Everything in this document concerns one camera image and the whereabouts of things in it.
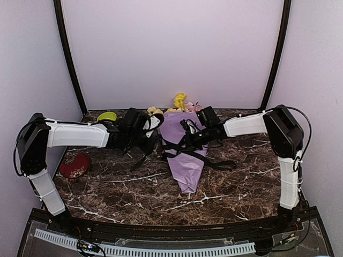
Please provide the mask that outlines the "yellow daisy bunch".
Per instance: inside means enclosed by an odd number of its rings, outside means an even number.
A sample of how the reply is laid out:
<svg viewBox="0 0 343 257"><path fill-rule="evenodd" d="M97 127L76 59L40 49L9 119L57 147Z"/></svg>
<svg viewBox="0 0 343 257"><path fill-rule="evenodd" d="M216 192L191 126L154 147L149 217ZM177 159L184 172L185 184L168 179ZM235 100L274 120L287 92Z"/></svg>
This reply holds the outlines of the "yellow daisy bunch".
<svg viewBox="0 0 343 257"><path fill-rule="evenodd" d="M154 106L149 107L147 109L147 113L148 113L149 116L153 116L155 114L166 114L168 112L176 112L176 111L177 110L174 109L174 108L169 108L169 109L162 110L162 109L159 109L159 108L154 107Z"/></svg>

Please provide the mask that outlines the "black printed ribbon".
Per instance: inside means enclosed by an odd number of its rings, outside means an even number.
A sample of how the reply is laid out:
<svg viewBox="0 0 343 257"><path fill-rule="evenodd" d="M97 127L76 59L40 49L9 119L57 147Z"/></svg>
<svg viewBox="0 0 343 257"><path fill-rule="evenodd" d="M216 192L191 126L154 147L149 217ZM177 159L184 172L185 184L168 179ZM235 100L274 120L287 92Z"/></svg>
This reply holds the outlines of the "black printed ribbon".
<svg viewBox="0 0 343 257"><path fill-rule="evenodd" d="M164 153L162 154L163 161L167 161L172 158L177 158L181 155L186 155L187 157L192 156L193 158L202 161L204 165L216 170L232 171L237 167L234 161L226 160L213 163L206 156L196 153L196 150L203 150L205 146L201 145L200 148L196 148L191 143L190 134L188 132L186 133L186 135L182 137L178 144L165 140L160 134L154 135L152 136L152 138L147 139L146 141L147 143L145 145L137 146L144 152L145 155L141 160L139 160L130 168L131 171L138 169L144 163L147 156L152 154L152 151L154 150L154 147L156 144L158 144L158 142L161 143L161 147L164 150Z"/></svg>

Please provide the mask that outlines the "pink wrapping paper sheet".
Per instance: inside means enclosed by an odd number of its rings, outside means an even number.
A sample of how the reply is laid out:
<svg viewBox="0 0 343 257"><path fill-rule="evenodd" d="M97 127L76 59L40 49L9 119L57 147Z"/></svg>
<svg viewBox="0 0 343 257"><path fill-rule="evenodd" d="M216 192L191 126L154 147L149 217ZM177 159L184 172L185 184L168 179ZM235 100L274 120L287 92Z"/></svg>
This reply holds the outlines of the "pink wrapping paper sheet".
<svg viewBox="0 0 343 257"><path fill-rule="evenodd" d="M178 145L186 135L181 121L189 125L196 125L194 131L205 128L195 113L189 112L167 112L164 114L164 122L158 128L162 141L162 148L167 155L167 162L173 178L177 181L182 193L196 193L200 175L204 167L204 161L178 152L171 145Z"/></svg>

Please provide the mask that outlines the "yellow rose stem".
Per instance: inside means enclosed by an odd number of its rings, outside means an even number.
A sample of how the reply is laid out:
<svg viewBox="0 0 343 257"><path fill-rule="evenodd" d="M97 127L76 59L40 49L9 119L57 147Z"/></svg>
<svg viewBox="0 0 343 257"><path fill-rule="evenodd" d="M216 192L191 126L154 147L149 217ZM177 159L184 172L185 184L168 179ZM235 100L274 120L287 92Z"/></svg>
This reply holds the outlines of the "yellow rose stem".
<svg viewBox="0 0 343 257"><path fill-rule="evenodd" d="M184 93L178 93L174 98L174 107L176 109L180 109L181 111L185 111L184 101L186 99L187 99L187 96Z"/></svg>

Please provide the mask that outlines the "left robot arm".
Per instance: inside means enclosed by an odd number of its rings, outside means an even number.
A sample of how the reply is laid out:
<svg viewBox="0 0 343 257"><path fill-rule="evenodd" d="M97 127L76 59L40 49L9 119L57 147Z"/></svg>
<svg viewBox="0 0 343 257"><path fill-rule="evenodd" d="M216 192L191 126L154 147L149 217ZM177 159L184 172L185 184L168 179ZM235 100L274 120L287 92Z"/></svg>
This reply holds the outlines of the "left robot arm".
<svg viewBox="0 0 343 257"><path fill-rule="evenodd" d="M67 215L68 209L48 171L49 150L91 147L127 152L139 148L147 157L157 141L154 132L163 121L162 114L149 116L136 109L130 109L116 122L101 120L95 123L60 121L35 113L17 134L13 167L17 176L28 178L48 213L55 216L55 225L64 233L72 233L76 228L75 220Z"/></svg>

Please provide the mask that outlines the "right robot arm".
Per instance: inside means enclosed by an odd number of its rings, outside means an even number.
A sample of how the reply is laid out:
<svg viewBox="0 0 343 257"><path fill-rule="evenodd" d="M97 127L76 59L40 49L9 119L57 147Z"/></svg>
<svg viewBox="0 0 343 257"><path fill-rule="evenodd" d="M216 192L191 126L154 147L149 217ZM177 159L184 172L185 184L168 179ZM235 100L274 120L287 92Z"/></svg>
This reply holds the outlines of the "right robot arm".
<svg viewBox="0 0 343 257"><path fill-rule="evenodd" d="M300 201L302 184L301 163L308 145L303 143L304 131L292 115L293 107L278 105L269 110L238 115L220 120L212 107L196 113L203 129L183 119L180 124L186 131L185 153L200 149L210 141L221 141L241 135L265 133L269 136L273 152L280 165L280 207L292 210Z"/></svg>

